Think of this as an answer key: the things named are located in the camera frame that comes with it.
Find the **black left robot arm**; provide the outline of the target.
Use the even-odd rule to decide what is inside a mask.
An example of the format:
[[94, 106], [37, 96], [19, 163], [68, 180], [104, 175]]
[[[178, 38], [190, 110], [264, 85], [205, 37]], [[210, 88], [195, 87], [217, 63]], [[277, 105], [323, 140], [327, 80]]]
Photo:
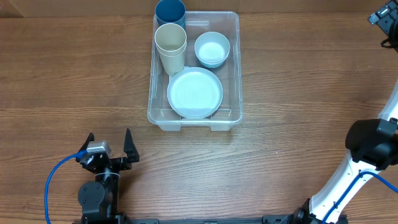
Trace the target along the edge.
[[78, 151], [76, 159], [82, 168], [94, 173], [94, 181], [83, 184], [78, 191], [78, 202], [82, 207], [82, 223], [130, 223], [130, 218], [118, 210], [120, 172], [132, 169], [139, 162], [139, 153], [132, 140], [131, 131], [126, 130], [123, 151], [125, 157], [112, 158], [107, 141], [95, 141], [94, 134]]

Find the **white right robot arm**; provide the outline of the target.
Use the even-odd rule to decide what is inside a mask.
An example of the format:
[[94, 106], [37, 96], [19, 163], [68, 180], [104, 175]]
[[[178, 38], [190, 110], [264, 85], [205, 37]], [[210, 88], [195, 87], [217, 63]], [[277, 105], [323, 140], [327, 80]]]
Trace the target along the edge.
[[343, 209], [373, 177], [397, 191], [379, 175], [397, 164], [397, 86], [376, 119], [353, 123], [345, 147], [346, 155], [328, 182], [282, 223], [348, 223]]

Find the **dark blue cup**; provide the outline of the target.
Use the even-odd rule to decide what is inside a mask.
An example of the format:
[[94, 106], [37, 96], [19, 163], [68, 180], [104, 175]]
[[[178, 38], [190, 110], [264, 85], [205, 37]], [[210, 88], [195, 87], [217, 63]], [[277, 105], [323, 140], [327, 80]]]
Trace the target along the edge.
[[[168, 22], [163, 21], [162, 19], [159, 19], [159, 18], [157, 18], [157, 22], [158, 22], [159, 26], [164, 25], [164, 24], [168, 24]], [[173, 24], [177, 24], [177, 25], [181, 26], [183, 29], [185, 29], [186, 18], [182, 18], [182, 19], [180, 19], [178, 21], [172, 21], [172, 23]]]
[[162, 19], [168, 23], [186, 18], [186, 7], [181, 0], [161, 0], [155, 7], [156, 19]]

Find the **grey bowl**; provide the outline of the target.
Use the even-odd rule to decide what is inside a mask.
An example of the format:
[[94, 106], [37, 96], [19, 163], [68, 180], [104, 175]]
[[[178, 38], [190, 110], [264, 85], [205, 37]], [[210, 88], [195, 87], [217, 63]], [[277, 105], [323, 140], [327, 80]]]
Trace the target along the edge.
[[205, 32], [195, 41], [197, 57], [223, 58], [230, 52], [229, 40], [219, 32]]

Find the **pink bowl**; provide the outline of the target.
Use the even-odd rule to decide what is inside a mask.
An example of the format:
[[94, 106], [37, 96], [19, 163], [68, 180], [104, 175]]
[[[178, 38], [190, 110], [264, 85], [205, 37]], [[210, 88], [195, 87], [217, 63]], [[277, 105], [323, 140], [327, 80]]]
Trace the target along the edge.
[[204, 66], [215, 66], [221, 65], [226, 61], [227, 57], [223, 58], [209, 58], [209, 57], [198, 57], [199, 62]]

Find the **light blue bowl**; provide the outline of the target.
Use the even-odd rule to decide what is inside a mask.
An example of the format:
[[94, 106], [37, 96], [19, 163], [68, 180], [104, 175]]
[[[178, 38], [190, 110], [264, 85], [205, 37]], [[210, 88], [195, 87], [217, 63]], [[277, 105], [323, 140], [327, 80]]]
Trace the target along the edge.
[[206, 68], [217, 68], [224, 64], [224, 60], [221, 60], [219, 62], [206, 62], [204, 60], [200, 60], [200, 63]]

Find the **grey plate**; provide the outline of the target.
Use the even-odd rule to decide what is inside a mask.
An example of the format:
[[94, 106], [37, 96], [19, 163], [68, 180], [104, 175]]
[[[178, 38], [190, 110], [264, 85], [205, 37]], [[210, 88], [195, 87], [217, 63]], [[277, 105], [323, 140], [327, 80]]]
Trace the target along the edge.
[[213, 72], [188, 67], [170, 79], [167, 99], [171, 108], [184, 118], [206, 118], [220, 107], [223, 86]]

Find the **beige cup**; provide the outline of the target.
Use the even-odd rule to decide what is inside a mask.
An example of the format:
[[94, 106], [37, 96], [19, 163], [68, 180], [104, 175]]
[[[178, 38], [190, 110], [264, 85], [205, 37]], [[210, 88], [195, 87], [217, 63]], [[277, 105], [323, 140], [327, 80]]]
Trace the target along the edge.
[[181, 50], [176, 51], [165, 51], [161, 50], [159, 47], [157, 50], [160, 53], [160, 59], [163, 65], [165, 72], [169, 76], [174, 76], [176, 73], [184, 69], [185, 66], [185, 50], [186, 48], [182, 48]]
[[176, 56], [184, 51], [187, 34], [180, 25], [167, 23], [156, 30], [154, 40], [160, 53], [166, 56]]

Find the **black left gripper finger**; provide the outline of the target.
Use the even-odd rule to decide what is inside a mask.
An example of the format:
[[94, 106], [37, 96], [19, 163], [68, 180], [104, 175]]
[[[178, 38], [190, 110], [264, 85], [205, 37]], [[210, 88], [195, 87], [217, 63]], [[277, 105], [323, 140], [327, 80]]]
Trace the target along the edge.
[[123, 151], [126, 153], [129, 162], [139, 162], [139, 153], [134, 145], [129, 128], [126, 130]]
[[87, 150], [87, 147], [88, 147], [88, 145], [89, 145], [89, 143], [92, 142], [92, 141], [94, 141], [94, 140], [95, 140], [94, 134], [93, 134], [93, 133], [89, 133], [89, 135], [88, 135], [86, 141], [83, 143], [82, 147], [81, 147], [80, 150], [77, 152], [77, 157], [76, 157], [76, 161], [77, 161], [77, 162], [80, 162], [80, 159], [81, 159], [82, 156], [83, 156], [83, 151], [86, 151], [86, 150]]

